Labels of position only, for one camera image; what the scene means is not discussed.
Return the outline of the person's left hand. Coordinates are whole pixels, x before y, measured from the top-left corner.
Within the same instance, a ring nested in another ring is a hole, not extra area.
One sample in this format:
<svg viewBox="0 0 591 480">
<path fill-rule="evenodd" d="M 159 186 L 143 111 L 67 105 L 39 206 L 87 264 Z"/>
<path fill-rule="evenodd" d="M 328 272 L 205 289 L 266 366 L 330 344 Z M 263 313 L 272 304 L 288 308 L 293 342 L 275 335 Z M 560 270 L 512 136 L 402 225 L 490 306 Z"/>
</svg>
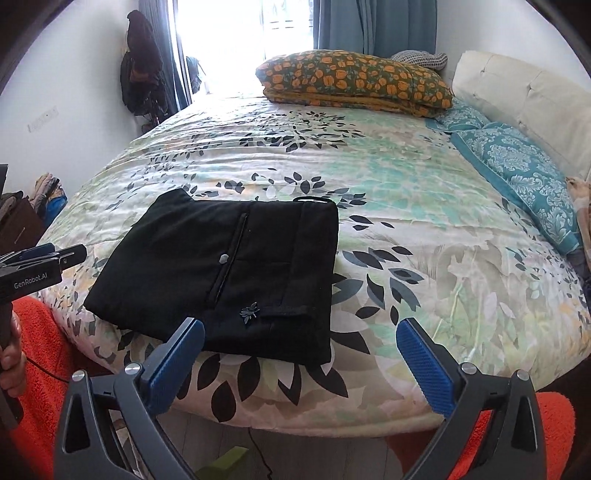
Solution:
<svg viewBox="0 0 591 480">
<path fill-rule="evenodd" d="M 6 348 L 1 350 L 1 389 L 11 398 L 20 397 L 26 388 L 26 355 L 21 344 L 21 324 L 13 312 L 11 318 L 11 337 Z"/>
</svg>

